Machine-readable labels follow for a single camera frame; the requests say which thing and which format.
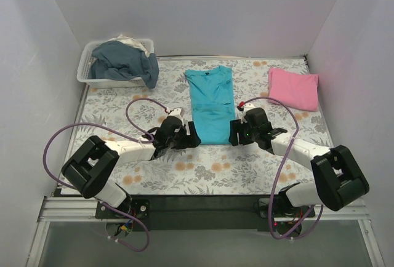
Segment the teal t shirt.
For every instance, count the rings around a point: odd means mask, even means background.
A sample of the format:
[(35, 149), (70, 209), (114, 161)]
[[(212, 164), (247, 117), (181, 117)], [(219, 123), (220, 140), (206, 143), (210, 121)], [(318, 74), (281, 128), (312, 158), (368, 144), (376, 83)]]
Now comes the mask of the teal t shirt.
[(191, 111), (203, 145), (228, 145), (230, 122), (235, 119), (232, 69), (186, 70)]

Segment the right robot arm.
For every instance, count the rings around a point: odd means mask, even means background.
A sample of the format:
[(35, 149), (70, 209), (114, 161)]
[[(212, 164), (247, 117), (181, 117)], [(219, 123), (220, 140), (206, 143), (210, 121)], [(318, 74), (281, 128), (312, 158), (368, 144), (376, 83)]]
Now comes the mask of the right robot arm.
[(264, 109), (251, 103), (237, 109), (240, 118), (230, 123), (232, 146), (255, 143), (260, 149), (290, 159), (313, 174), (311, 183), (294, 183), (274, 196), (273, 205), (283, 215), (290, 217), (301, 207), (311, 205), (338, 211), (369, 192), (369, 183), (346, 146), (330, 148), (296, 140), (287, 130), (273, 128)]

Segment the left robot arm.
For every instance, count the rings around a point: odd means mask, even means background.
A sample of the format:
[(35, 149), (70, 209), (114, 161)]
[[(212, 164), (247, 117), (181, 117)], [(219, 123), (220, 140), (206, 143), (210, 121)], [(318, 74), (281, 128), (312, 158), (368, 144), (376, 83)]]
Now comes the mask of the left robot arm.
[(119, 218), (131, 210), (131, 196), (110, 175), (116, 165), (129, 162), (152, 161), (170, 149), (196, 148), (201, 140), (194, 122), (186, 124), (175, 116), (168, 116), (160, 127), (151, 130), (153, 141), (103, 141), (98, 136), (89, 137), (62, 167), (63, 176), (81, 194), (95, 198), (110, 206)]

